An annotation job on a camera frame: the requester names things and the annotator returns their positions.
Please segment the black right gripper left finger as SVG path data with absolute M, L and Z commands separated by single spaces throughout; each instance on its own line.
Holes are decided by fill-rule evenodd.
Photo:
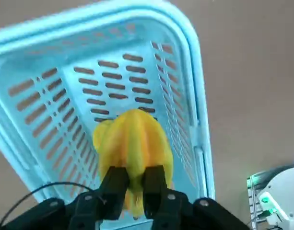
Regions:
M 117 220 L 122 211 L 129 176 L 125 168 L 111 166 L 98 189 L 86 189 L 69 204 L 49 198 L 8 223 L 4 230 L 98 230 L 104 220 Z

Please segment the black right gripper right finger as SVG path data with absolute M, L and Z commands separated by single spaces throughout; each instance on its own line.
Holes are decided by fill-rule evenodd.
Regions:
M 169 189 L 163 166 L 146 168 L 143 208 L 152 230 L 248 230 L 249 227 L 211 198 L 190 203 L 186 194 Z

